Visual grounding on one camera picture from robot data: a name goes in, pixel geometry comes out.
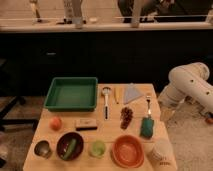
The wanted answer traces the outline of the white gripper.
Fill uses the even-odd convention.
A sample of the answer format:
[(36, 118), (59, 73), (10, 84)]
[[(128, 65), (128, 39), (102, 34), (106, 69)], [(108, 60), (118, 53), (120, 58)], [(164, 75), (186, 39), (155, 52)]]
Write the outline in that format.
[(163, 122), (168, 121), (174, 115), (178, 107), (179, 105), (175, 103), (166, 104), (160, 102), (160, 110), (161, 110), (160, 120)]

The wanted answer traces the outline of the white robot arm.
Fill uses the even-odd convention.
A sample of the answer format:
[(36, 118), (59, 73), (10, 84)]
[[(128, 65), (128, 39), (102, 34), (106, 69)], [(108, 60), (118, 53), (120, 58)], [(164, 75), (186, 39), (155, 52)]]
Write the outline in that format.
[(160, 120), (169, 120), (187, 96), (202, 106), (202, 114), (213, 114), (213, 85), (207, 82), (209, 76), (208, 66), (201, 62), (171, 69), (168, 74), (169, 84), (158, 96)]

